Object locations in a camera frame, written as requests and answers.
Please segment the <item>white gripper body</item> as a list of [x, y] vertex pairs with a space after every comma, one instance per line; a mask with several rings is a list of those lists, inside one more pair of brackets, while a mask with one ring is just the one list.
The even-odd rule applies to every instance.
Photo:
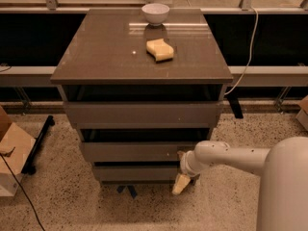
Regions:
[[180, 160], [181, 172], [189, 177], [195, 177], [200, 173], [200, 164], [196, 160], [193, 151], [188, 151], [182, 154]]

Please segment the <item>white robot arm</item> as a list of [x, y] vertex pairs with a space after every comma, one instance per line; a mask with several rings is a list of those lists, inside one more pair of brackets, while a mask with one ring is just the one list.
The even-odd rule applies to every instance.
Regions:
[[205, 169], [227, 165], [260, 177], [256, 231], [308, 231], [308, 138], [272, 148], [236, 148], [201, 141], [180, 159], [172, 192], [181, 193]]

